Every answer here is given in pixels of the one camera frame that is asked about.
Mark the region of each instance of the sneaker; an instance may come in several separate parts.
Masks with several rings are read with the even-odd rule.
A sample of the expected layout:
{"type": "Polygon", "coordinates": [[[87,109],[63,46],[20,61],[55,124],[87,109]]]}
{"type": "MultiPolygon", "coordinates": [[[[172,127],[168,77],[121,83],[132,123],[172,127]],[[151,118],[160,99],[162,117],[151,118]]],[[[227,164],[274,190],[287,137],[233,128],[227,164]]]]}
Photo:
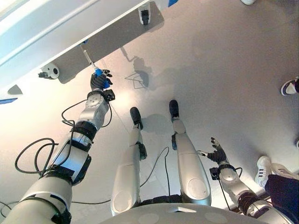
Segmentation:
{"type": "Polygon", "coordinates": [[[299,175],[293,174],[291,171],[289,171],[285,166],[281,164],[272,163],[272,171],[274,174],[278,176],[299,180],[299,175]]]}
{"type": "Polygon", "coordinates": [[[256,0],[241,0],[241,2],[243,2],[245,5],[252,5],[256,0]]]}
{"type": "Polygon", "coordinates": [[[169,102],[169,112],[171,114],[171,121],[173,122],[173,119],[178,117],[178,102],[175,99],[169,102]]]}
{"type": "Polygon", "coordinates": [[[281,87],[281,90],[280,90],[280,92],[283,96],[292,95],[297,92],[295,89],[295,82],[298,80],[298,78],[299,77],[297,76],[297,77],[295,77],[295,79],[289,80],[285,84],[283,84],[283,86],[281,87]]]}
{"type": "Polygon", "coordinates": [[[272,174],[271,160],[268,156],[263,155],[256,163],[258,172],[255,177],[255,182],[261,187],[265,188],[268,181],[268,175],[272,174]]]}
{"type": "Polygon", "coordinates": [[[139,124],[140,130],[143,129],[143,124],[141,122],[141,116],[137,107],[132,107],[130,109],[131,118],[133,120],[134,125],[139,124]]]}

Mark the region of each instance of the wire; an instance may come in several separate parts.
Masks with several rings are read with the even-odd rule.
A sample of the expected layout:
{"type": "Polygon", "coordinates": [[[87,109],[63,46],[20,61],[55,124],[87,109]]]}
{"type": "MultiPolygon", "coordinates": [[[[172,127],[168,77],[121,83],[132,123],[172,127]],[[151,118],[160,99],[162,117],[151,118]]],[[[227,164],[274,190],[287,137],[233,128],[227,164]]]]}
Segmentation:
{"type": "Polygon", "coordinates": [[[221,185],[221,182],[220,182],[220,180],[219,180],[219,179],[218,179],[218,182],[219,182],[219,184],[220,184],[220,187],[221,187],[221,190],[222,190],[222,193],[223,193],[223,196],[224,196],[224,199],[225,199],[226,205],[228,206],[228,210],[230,210],[230,208],[229,208],[229,205],[228,205],[228,202],[227,202],[227,200],[226,200],[226,197],[225,197],[225,194],[224,194],[224,191],[223,191],[223,188],[222,188],[222,185],[221,185]]]}
{"type": "Polygon", "coordinates": [[[87,100],[87,99],[81,100],[80,102],[78,102],[78,103],[76,103],[76,104],[74,104],[74,105],[72,105],[72,106],[66,108],[66,109],[61,113],[61,117],[62,117],[62,119],[64,120],[64,121],[63,121],[64,124],[69,125],[69,126],[73,126],[73,124],[71,124],[67,119],[65,119],[65,117],[64,117],[64,113],[65,113],[67,110],[71,109],[72,107],[77,106],[78,104],[81,104],[81,103],[83,103],[83,102],[86,101],[86,100],[87,100]]]}
{"type": "Polygon", "coordinates": [[[4,205],[4,206],[1,208],[0,213],[1,213],[1,215],[2,215],[4,218],[6,218],[6,216],[2,213],[2,209],[3,209],[4,207],[8,207],[8,208],[11,210],[11,207],[9,206],[9,204],[6,204],[6,203],[4,203],[4,202],[1,202],[1,201],[0,201],[0,203],[4,205]]]}
{"type": "Polygon", "coordinates": [[[167,172],[167,166],[166,166],[166,157],[168,156],[168,153],[169,153],[169,147],[168,147],[168,150],[167,150],[167,154],[164,157],[164,162],[165,162],[165,171],[166,171],[167,184],[168,184],[168,196],[170,196],[169,178],[168,178],[168,172],[167,172]]]}
{"type": "Polygon", "coordinates": [[[16,170],[18,170],[18,171],[21,172],[21,173],[25,173],[25,174],[40,174],[40,175],[41,175],[41,172],[40,172],[40,171],[26,171],[26,170],[22,170],[22,169],[20,169],[20,168],[18,167],[18,161],[19,161],[20,157],[22,156],[22,154],[23,154],[28,148],[30,148],[32,145],[34,145],[34,144],[36,144],[36,143],[38,143],[38,142],[40,142],[40,141],[44,141],[44,140],[49,140],[49,141],[51,141],[51,142],[52,142],[52,148],[51,148],[51,151],[50,151],[50,153],[49,153],[47,162],[45,163],[45,166],[44,166],[44,169],[43,169],[42,173],[45,173],[45,172],[47,172],[47,171],[50,170],[50,169],[45,169],[45,168],[47,167],[47,165],[48,165],[48,163],[49,163],[49,160],[50,160],[50,158],[51,158],[51,156],[52,156],[52,153],[53,153],[53,151],[54,151],[55,142],[54,142],[54,140],[51,139],[51,138],[42,138],[42,139],[36,140],[36,141],[32,142],[31,144],[29,144],[28,146],[26,146],[26,147],[25,147],[25,148],[18,154],[17,158],[15,159],[14,167],[16,168],[16,170]]]}
{"type": "Polygon", "coordinates": [[[151,169],[151,172],[150,172],[148,178],[145,180],[145,182],[143,182],[143,184],[140,185],[140,187],[142,187],[143,185],[145,185],[145,183],[149,180],[150,176],[152,175],[152,173],[153,173],[153,171],[154,171],[154,169],[155,169],[155,166],[156,166],[156,164],[157,164],[157,162],[158,162],[158,159],[160,158],[161,154],[162,154],[167,148],[169,149],[169,147],[166,146],[166,147],[160,152],[159,156],[156,158],[154,167],[153,167],[153,169],[151,169]]]}
{"type": "MultiPolygon", "coordinates": [[[[169,178],[168,178],[168,172],[167,172],[167,166],[166,166],[166,157],[167,157],[167,155],[168,155],[168,153],[169,153],[169,147],[168,147],[168,146],[165,147],[165,148],[160,152],[159,156],[156,158],[154,167],[152,168],[152,170],[151,170],[151,172],[150,172],[148,178],[145,180],[145,182],[143,182],[143,184],[140,185],[140,188],[141,188],[143,185],[145,185],[145,183],[149,180],[149,178],[151,177],[151,175],[152,175],[152,173],[153,173],[153,171],[154,171],[154,169],[155,169],[155,167],[156,167],[156,164],[157,164],[157,162],[158,162],[158,160],[159,160],[161,154],[162,154],[166,149],[168,149],[168,151],[167,151],[166,156],[164,157],[164,161],[165,161],[165,170],[166,170],[166,174],[167,174],[168,193],[169,193],[169,195],[170,195],[169,178]]],[[[90,202],[72,202],[72,203],[77,203],[77,204],[104,204],[104,203],[107,203],[107,202],[110,202],[110,201],[111,201],[111,199],[106,200],[106,201],[103,201],[103,202],[94,202],[94,203],[90,203],[90,202]]]]}
{"type": "Polygon", "coordinates": [[[238,167],[238,168],[236,168],[235,170],[238,170],[238,169],[240,169],[241,170],[241,172],[240,172],[240,174],[239,174],[239,178],[241,177],[241,175],[242,175],[242,172],[243,172],[243,168],[242,167],[238,167]]]}
{"type": "Polygon", "coordinates": [[[106,125],[104,125],[104,126],[102,126],[102,127],[107,127],[108,125],[110,125],[111,120],[112,120],[112,110],[111,110],[111,106],[110,106],[110,103],[109,103],[109,102],[108,102],[108,106],[109,106],[109,109],[110,109],[110,119],[109,119],[108,124],[106,124],[106,125]]]}
{"type": "MultiPolygon", "coordinates": [[[[38,149],[38,151],[37,151],[37,153],[36,153],[35,161],[37,160],[38,153],[39,153],[45,146],[48,146],[48,145],[51,145],[51,143],[45,144],[44,146],[42,146],[42,147],[40,147],[40,148],[38,149]]],[[[167,154],[166,154],[165,157],[164,157],[164,162],[165,162],[165,171],[166,171],[166,175],[167,175],[168,194],[170,195],[169,177],[168,177],[167,165],[166,165],[166,157],[168,156],[168,153],[169,153],[169,147],[168,147],[168,146],[165,147],[165,148],[161,151],[161,153],[159,154],[159,156],[156,158],[154,167],[152,168],[152,170],[151,170],[151,172],[150,172],[148,178],[145,180],[145,182],[144,182],[143,184],[140,185],[140,187],[142,187],[143,185],[145,185],[145,183],[149,180],[149,178],[151,177],[151,175],[152,175],[152,173],[153,173],[153,171],[154,171],[154,169],[155,169],[155,167],[156,167],[156,164],[157,164],[157,162],[158,162],[158,160],[159,160],[161,154],[162,154],[166,149],[167,149],[167,154]]],[[[77,204],[104,204],[104,203],[107,203],[107,202],[110,202],[110,201],[111,201],[111,199],[108,199],[108,200],[103,201],[103,202],[94,202],[94,203],[93,203],[93,202],[76,202],[76,201],[72,201],[72,203],[77,203],[77,204]]],[[[1,215],[2,215],[3,217],[6,217],[6,216],[4,216],[3,213],[2,213],[2,209],[3,209],[4,207],[8,207],[8,208],[11,210],[11,208],[9,207],[9,205],[10,205],[10,204],[14,204],[14,203],[18,203],[18,202],[19,202],[19,201],[15,201],[15,202],[11,202],[11,203],[8,203],[8,204],[5,204],[5,203],[3,203],[3,202],[0,202],[0,203],[4,204],[4,206],[0,209],[0,213],[1,213],[1,215]]]]}
{"type": "Polygon", "coordinates": [[[77,203],[77,204],[104,204],[104,203],[107,203],[107,202],[110,202],[110,201],[111,201],[111,199],[103,201],[103,202],[72,202],[72,203],[77,203]]]}

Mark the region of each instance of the person's leg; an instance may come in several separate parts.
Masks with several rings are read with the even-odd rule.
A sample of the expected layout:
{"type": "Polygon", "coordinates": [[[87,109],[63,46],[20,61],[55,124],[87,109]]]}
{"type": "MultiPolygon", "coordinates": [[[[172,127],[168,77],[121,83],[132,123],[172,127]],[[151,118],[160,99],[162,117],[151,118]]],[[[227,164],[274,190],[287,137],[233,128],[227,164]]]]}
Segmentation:
{"type": "Polygon", "coordinates": [[[295,90],[296,90],[296,92],[299,92],[299,78],[298,77],[296,77],[297,78],[297,80],[295,81],[295,90]]]}
{"type": "Polygon", "coordinates": [[[298,223],[299,181],[278,175],[269,175],[265,185],[273,206],[298,223]]]}

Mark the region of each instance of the robot leg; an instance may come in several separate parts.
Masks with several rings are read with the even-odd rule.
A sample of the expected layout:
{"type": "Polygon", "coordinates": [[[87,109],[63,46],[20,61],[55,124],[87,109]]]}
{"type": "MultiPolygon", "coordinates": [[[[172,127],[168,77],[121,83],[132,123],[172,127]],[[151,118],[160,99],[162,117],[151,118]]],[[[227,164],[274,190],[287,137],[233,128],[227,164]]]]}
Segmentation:
{"type": "Polygon", "coordinates": [[[135,207],[140,202],[139,161],[147,157],[142,143],[141,129],[141,122],[136,122],[130,134],[129,147],[123,153],[116,171],[110,204],[114,216],[135,207]]]}
{"type": "Polygon", "coordinates": [[[211,189],[196,150],[183,122],[174,118],[172,145],[178,151],[178,174],[185,203],[211,205],[211,189]]]}

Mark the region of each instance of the gray floor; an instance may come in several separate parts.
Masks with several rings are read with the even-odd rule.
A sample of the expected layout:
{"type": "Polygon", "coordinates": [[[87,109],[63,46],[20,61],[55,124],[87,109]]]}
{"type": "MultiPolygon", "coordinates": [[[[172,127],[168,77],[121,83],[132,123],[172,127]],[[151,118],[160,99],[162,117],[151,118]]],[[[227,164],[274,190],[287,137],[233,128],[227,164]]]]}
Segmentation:
{"type": "MultiPolygon", "coordinates": [[[[173,98],[194,146],[210,152],[209,139],[216,137],[231,164],[243,167],[241,180],[255,192],[262,192],[254,176],[256,161],[263,154],[298,172],[299,151],[294,143],[299,137],[299,96],[280,94],[281,85],[299,70],[298,1],[257,0],[248,7],[239,0],[181,0],[154,15],[152,27],[144,28],[133,19],[133,12],[87,46],[100,59],[96,64],[111,70],[116,100],[111,103],[111,126],[97,134],[90,151],[93,161],[84,181],[73,188],[73,199],[97,202],[110,197],[119,157],[128,145],[132,106],[143,117],[148,158],[141,162],[141,181],[146,179],[157,155],[171,147],[168,102],[173,98]]],[[[19,199],[37,178],[14,170],[21,149],[45,136],[59,140],[68,131],[59,116],[89,91],[92,68],[80,71],[87,66],[84,60],[79,49],[57,59],[63,68],[60,82],[37,80],[35,74],[24,77],[19,85],[24,96],[1,109],[6,119],[0,132],[7,139],[0,143],[2,201],[19,199]],[[69,72],[66,68],[71,62],[74,66],[69,72]],[[12,120],[22,125],[12,128],[12,120]]],[[[83,107],[67,116],[78,117],[83,107]]],[[[33,168],[33,154],[28,152],[24,168],[33,168]]],[[[180,188],[176,156],[170,150],[167,157],[172,194],[180,188]]],[[[207,173],[216,165],[201,160],[207,173]]],[[[226,208],[218,182],[209,180],[212,206],[226,208]]],[[[166,194],[162,158],[140,196],[145,200],[166,194]]],[[[72,205],[71,211],[74,224],[99,223],[111,216],[109,204],[72,205]]]]}

